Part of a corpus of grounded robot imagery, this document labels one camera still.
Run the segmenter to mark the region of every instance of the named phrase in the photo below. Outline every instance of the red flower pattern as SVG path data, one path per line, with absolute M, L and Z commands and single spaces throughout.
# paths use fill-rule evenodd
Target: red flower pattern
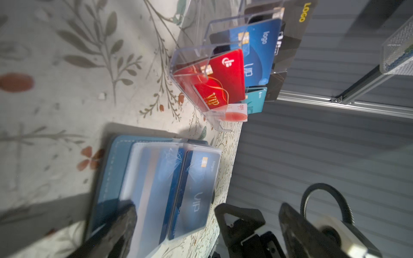
M 83 171 L 89 164 L 90 168 L 95 170 L 99 167 L 99 160 L 103 158 L 104 155 L 104 149 L 98 150 L 93 156 L 92 156 L 92 147 L 87 146 L 86 148 L 82 149 L 80 151 L 80 154 L 82 154 L 85 157 L 88 157 L 88 159 L 82 160 L 77 164 L 76 168 L 79 171 Z

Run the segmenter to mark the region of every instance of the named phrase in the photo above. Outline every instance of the card logo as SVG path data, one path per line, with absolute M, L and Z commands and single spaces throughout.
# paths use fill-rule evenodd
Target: card logo
M 267 40 L 268 40 L 268 33 L 270 33 L 269 31 L 264 32 L 264 34 L 262 35 L 261 41 L 262 44 L 267 44 Z
M 252 66 L 252 65 L 253 65 L 253 63 L 244 65 L 244 75 L 245 75 L 245 77 L 252 76 L 252 67 L 248 67 L 248 66 Z
M 203 194 L 203 192 L 197 193 L 194 197 L 194 202 L 192 202 L 192 207 L 194 207 L 194 212 L 199 211 L 201 197 L 198 198 L 198 195 L 201 195 L 201 194 Z
M 218 101 L 218 98 L 215 95 L 215 92 L 212 93 L 211 95 L 207 96 L 206 98 L 204 98 L 204 100 L 205 100 L 205 102 L 208 106 L 210 106 L 210 105 L 214 105 L 214 106 L 219 105 L 219 101 Z
M 225 65 L 226 67 L 230 67 L 230 66 L 232 66 L 232 63 L 234 61 L 235 61 L 234 59 L 230 60 L 228 57 L 226 57 L 226 58 L 222 59 L 222 64 Z
M 310 10 L 310 7 L 309 7 L 310 5 L 311 5 L 310 2 L 304 4 L 303 13 L 301 14 L 301 18 L 300 18 L 299 22 L 304 22 L 306 20 L 307 12 Z

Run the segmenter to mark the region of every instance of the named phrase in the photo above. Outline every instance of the card chip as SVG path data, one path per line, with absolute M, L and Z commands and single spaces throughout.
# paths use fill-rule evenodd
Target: card chip
M 204 72 L 206 72 L 206 75 L 210 75 L 210 74 L 213 74 L 214 72 L 212 71 L 212 67 L 211 67 L 211 65 L 208 65 L 207 67 L 206 67 L 206 71 L 205 71 L 205 65 L 204 66 L 201 66 L 201 71 L 204 73 Z
M 206 168 L 208 163 L 208 157 L 202 158 L 201 168 Z
M 249 32 L 246 31 L 245 35 L 244 32 L 238 33 L 238 40 L 242 41 L 242 44 L 249 44 Z

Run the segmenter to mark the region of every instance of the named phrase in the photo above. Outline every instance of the gray wall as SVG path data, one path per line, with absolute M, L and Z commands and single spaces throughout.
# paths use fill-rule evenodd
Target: gray wall
M 405 0 L 384 23 L 382 1 L 372 1 L 375 12 L 365 10 L 368 2 L 320 0 L 283 90 L 337 96 L 379 64 L 382 43 L 413 15 L 413 0 Z M 360 100 L 413 107 L 413 79 L 395 76 Z
M 299 209 L 305 189 L 317 182 L 337 188 L 355 224 L 384 254 L 413 253 L 413 121 L 277 101 L 242 127 L 227 203 L 258 208 L 282 242 L 282 202 Z M 341 218 L 334 199 L 316 192 L 307 218 Z M 217 251 L 228 253 L 221 239 Z

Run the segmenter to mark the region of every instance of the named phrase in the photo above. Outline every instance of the teal card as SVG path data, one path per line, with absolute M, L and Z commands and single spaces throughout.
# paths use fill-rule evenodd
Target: teal card
M 261 113 L 264 106 L 265 95 L 267 94 L 267 87 L 247 88 L 247 98 L 241 101 L 248 106 L 248 114 Z

